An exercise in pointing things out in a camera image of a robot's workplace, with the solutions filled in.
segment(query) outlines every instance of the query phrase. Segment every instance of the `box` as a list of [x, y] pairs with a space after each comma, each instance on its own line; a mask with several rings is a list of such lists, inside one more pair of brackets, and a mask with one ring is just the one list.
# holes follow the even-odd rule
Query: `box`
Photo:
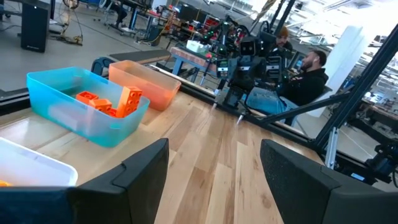
[[109, 80], [122, 86], [136, 86], [150, 99], [149, 107], [163, 111], [169, 106], [181, 82], [136, 62], [125, 60], [109, 66]]
[[13, 187], [68, 187], [77, 178], [72, 166], [0, 138], [0, 180]]
[[191, 50], [196, 53], [204, 53], [208, 51], [208, 47], [204, 46], [203, 44], [195, 41], [195, 40], [188, 40], [187, 42], [187, 49]]
[[104, 114], [75, 99], [89, 91], [117, 108], [122, 87], [82, 68], [62, 68], [27, 74], [33, 111], [100, 146], [113, 147], [133, 133], [150, 101], [141, 97], [137, 110], [125, 118]]

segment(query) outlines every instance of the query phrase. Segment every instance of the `blue plastic bin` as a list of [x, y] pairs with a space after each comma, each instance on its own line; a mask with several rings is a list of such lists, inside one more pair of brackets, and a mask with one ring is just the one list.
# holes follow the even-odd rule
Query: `blue plastic bin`
[[150, 101], [141, 97], [137, 110], [125, 118], [113, 118], [75, 99], [90, 91], [116, 108], [122, 87], [82, 68], [62, 68], [27, 74], [30, 104], [35, 113], [100, 146], [113, 147], [137, 128]]

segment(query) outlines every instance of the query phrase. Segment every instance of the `black hoodie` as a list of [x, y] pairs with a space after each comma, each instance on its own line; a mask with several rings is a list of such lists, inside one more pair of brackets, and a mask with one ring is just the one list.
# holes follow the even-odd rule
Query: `black hoodie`
[[324, 68], [303, 72], [292, 77], [290, 82], [284, 87], [283, 92], [278, 94], [297, 106], [306, 105], [323, 93], [328, 79], [329, 77], [325, 74]]

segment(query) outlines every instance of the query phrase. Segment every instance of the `man with beard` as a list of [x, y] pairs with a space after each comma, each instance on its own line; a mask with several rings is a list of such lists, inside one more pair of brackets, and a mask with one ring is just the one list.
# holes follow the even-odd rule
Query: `man with beard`
[[284, 112], [287, 106], [280, 96], [297, 106], [306, 105], [318, 98], [328, 80], [325, 69], [322, 68], [326, 64], [326, 54], [320, 50], [313, 50], [302, 62], [303, 72], [292, 77], [283, 89], [276, 92], [254, 87], [246, 104], [265, 113], [278, 114]]
[[289, 38], [289, 30], [286, 26], [282, 26], [278, 36], [276, 37], [275, 47], [283, 47], [289, 51], [293, 50], [292, 44], [287, 40]]

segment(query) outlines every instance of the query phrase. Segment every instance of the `computer monitor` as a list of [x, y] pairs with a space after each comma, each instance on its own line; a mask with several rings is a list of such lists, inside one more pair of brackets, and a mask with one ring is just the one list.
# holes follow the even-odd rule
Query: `computer monitor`
[[187, 22], [192, 22], [197, 18], [199, 9], [185, 3], [182, 3], [177, 7], [179, 7], [180, 9], [180, 12], [177, 15], [179, 19], [185, 20]]
[[201, 24], [204, 24], [206, 21], [208, 13], [201, 10], [199, 11], [199, 15], [198, 15], [198, 19], [196, 19], [196, 21], [200, 22]]

